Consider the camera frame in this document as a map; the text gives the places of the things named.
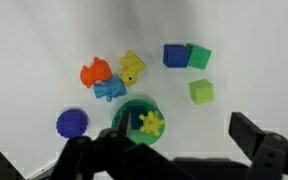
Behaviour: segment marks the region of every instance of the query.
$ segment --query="orange toy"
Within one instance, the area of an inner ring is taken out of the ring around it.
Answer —
[[[95,81],[108,81],[112,77],[112,71],[107,62],[97,57],[94,58],[94,62],[91,67],[83,66],[80,74],[82,83],[90,88]]]

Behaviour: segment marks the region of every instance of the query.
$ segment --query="green cube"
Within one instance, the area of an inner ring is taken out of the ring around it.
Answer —
[[[212,51],[193,44],[187,44],[186,47],[189,49],[190,55],[188,66],[205,70]]]
[[[206,79],[189,83],[191,99],[198,105],[214,101],[213,84]]]

